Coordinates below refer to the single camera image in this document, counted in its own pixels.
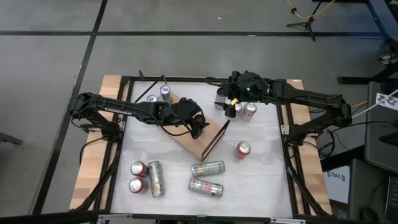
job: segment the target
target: red can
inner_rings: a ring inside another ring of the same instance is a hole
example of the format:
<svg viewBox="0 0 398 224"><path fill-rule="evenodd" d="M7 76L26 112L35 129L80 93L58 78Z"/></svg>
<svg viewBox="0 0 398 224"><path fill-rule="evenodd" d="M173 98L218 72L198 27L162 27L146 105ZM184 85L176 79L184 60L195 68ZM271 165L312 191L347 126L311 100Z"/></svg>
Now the red can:
<svg viewBox="0 0 398 224"><path fill-rule="evenodd" d="M130 181L129 184L129 189L132 193L138 194L138 193L145 193L149 189L148 183L139 177L135 177Z"/></svg>
<svg viewBox="0 0 398 224"><path fill-rule="evenodd" d="M133 162L130 168L133 175L145 178L149 175L148 167L141 161Z"/></svg>
<svg viewBox="0 0 398 224"><path fill-rule="evenodd" d="M251 146L247 142L240 142L234 150L237 159L244 159L251 152Z"/></svg>

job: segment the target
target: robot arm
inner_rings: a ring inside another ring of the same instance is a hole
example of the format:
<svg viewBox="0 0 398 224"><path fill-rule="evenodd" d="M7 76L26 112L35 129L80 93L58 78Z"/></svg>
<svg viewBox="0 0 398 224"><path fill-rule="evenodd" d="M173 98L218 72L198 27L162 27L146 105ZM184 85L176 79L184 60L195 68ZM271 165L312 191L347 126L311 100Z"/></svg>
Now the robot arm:
<svg viewBox="0 0 398 224"><path fill-rule="evenodd" d="M237 99L239 102L261 102L275 105L296 103L326 109L325 114L305 124L290 124L289 142L294 146L301 146L307 134L320 133L331 125L344 127L352 122L351 106L345 102L341 95L298 90L288 83L262 78L252 72L239 73L234 71L227 82L222 84L208 83L220 87L222 93L228 99ZM223 106L226 116L234 118L235 107L233 105L217 102L216 104Z"/></svg>
<svg viewBox="0 0 398 224"><path fill-rule="evenodd" d="M186 98L169 105L166 102L130 103L97 94L82 93L76 97L70 114L72 119L85 118L100 128L105 140L112 142L120 140L119 124L108 121L99 111L126 114L137 118L140 122L161 127L184 125L193 139L197 139L203 128L208 126L201 108L193 100Z"/></svg>

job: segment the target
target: upright can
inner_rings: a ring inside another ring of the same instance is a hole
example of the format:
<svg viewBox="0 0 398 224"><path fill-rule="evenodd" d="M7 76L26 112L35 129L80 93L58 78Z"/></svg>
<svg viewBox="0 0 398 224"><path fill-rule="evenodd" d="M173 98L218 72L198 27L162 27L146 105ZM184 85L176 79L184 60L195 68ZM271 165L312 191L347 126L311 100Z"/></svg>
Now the upright can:
<svg viewBox="0 0 398 224"><path fill-rule="evenodd" d="M164 195L164 180L162 165L159 161L148 163L150 189L152 190L153 197L160 197Z"/></svg>
<svg viewBox="0 0 398 224"><path fill-rule="evenodd" d="M148 183L144 179L139 177L133 178L129 184L130 191L135 194L143 194L148 191L148 188Z"/></svg>
<svg viewBox="0 0 398 224"><path fill-rule="evenodd" d="M216 99L214 100L214 102L225 103L225 99L226 99L226 96L224 96L223 89L219 88L217 90L217 92L216 92ZM214 104L214 107L216 108L216 110L222 110L223 109L222 106L217 105L217 104Z"/></svg>
<svg viewBox="0 0 398 224"><path fill-rule="evenodd" d="M241 116L242 110L243 110L242 104L235 103L235 110L236 110L236 116L235 116L235 118L229 118L231 121L236 121Z"/></svg>
<svg viewBox="0 0 398 224"><path fill-rule="evenodd" d="M237 159L244 159L251 152L251 146L247 142L240 142L234 150Z"/></svg>
<svg viewBox="0 0 398 224"><path fill-rule="evenodd" d="M194 192L211 195L213 197L223 196L224 186L209 181L191 178L188 189Z"/></svg>
<svg viewBox="0 0 398 224"><path fill-rule="evenodd" d="M160 87L160 94L162 95L162 99L169 104L173 103L171 89L168 85L162 85Z"/></svg>
<svg viewBox="0 0 398 224"><path fill-rule="evenodd" d="M147 97L147 102L156 102L157 101L157 97L155 95L149 95Z"/></svg>
<svg viewBox="0 0 398 224"><path fill-rule="evenodd" d="M132 175L145 178L149 175L148 167L141 161L136 161L131 164L130 172Z"/></svg>
<svg viewBox="0 0 398 224"><path fill-rule="evenodd" d="M243 108L242 119L245 121L250 121L256 111L257 106L255 103L246 103Z"/></svg>
<svg viewBox="0 0 398 224"><path fill-rule="evenodd" d="M225 172L224 161L204 162L194 164L191 167L193 177L204 177L207 175L222 174Z"/></svg>

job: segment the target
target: gray floor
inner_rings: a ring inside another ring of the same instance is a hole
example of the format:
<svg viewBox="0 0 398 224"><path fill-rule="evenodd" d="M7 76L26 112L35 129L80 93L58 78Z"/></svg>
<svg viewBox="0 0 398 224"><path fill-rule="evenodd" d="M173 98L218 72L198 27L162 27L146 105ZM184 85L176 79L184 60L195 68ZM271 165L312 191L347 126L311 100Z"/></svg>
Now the gray floor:
<svg viewBox="0 0 398 224"><path fill-rule="evenodd" d="M316 3L293 1L310 14ZM0 1L0 30L91 31L100 0ZM386 8L374 3L389 22ZM204 30L295 32L285 27L300 19L284 1L109 0L100 30ZM313 24L317 32L377 32L365 4L336 3ZM0 216L30 212L52 144L65 112L89 37L0 36L0 131L24 140L0 144ZM365 86L337 84L341 75L370 77L384 67L381 39L322 37L97 37L80 92L100 90L105 74L227 77L250 70L269 78L302 79L305 88L341 93L348 103L366 99ZM354 120L363 121L364 117ZM341 130L347 147L363 143L364 127ZM44 212L68 209L78 172L78 152L86 134L67 132ZM324 134L318 145L329 141ZM341 146L336 152L342 152Z"/></svg>

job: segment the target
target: wooden board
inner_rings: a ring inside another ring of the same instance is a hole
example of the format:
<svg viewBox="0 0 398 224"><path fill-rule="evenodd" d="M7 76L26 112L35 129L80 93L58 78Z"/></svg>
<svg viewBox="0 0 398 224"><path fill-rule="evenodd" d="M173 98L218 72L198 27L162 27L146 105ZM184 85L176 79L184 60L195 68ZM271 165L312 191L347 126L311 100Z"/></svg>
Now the wooden board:
<svg viewBox="0 0 398 224"><path fill-rule="evenodd" d="M287 80L287 83L291 84L294 88L303 90L303 83L301 80ZM311 120L310 112L307 106L291 104L293 120L295 124L303 124ZM287 113L285 106L282 107L284 123L289 124L287 119ZM317 145L314 138L307 136L306 142L310 142ZM319 160L318 150L309 144L305 144L299 147L299 153L304 173L304 181L307 189L311 192L315 200L320 204L324 211L332 214L329 203L328 191L326 189L325 180L323 178L323 171ZM303 202L299 188L295 185L296 199L298 204L298 212L304 214Z"/></svg>
<svg viewBox="0 0 398 224"><path fill-rule="evenodd" d="M171 93L171 98L173 103L177 103L180 101L180 97L173 93ZM159 96L157 99L159 101L163 101L161 96ZM212 150L212 146L214 147L214 144L211 145L211 142L221 130L221 126L217 122L214 122L206 116L205 118L206 123L209 123L209 125L205 129L203 129L203 133L199 136L198 139L192 139L190 134L184 134L183 136L171 136L177 142L179 142L181 145L191 151L199 159L204 158L208 153L210 153L210 151ZM187 131L187 129L183 125L180 125L178 127L166 126L164 127L164 129L172 134L184 133L185 131Z"/></svg>
<svg viewBox="0 0 398 224"><path fill-rule="evenodd" d="M100 95L116 99L119 91L120 80L120 75L105 75L101 86ZM295 88L303 89L303 83L301 80L287 80L287 82L293 85ZM285 124L288 124L289 122L287 121L287 115L284 106L282 107L282 111L284 114ZM308 112L307 106L292 104L292 112L296 124L303 124L310 120L310 113ZM112 113L104 112L102 114L107 119L112 119ZM100 132L90 133L88 135L87 141L91 141L92 139L99 137L101 137ZM307 137L305 140L316 145L316 142L313 138ZM104 141L98 141L86 147L76 180L70 208L76 208L79 206L98 183L105 148L106 142ZM307 144L304 144L299 148L305 185L314 196L315 200L322 206L322 208L331 214L328 192L326 190L325 180L323 178L318 151L313 146ZM301 194L297 187L296 196L299 213L303 213ZM100 208L104 208L105 200L106 194L103 194Z"/></svg>

